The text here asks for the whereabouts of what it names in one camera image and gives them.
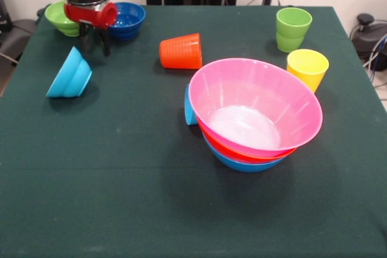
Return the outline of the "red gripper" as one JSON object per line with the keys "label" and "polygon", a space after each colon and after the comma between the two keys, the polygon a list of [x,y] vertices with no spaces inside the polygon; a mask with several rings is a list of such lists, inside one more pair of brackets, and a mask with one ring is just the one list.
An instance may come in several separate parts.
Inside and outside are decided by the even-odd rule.
{"label": "red gripper", "polygon": [[96,6],[77,6],[65,2],[63,5],[68,19],[78,22],[79,37],[82,53],[89,52],[88,32],[90,25],[102,29],[99,30],[102,51],[105,56],[111,54],[109,36],[106,29],[115,23],[118,11],[113,2],[103,2]]}

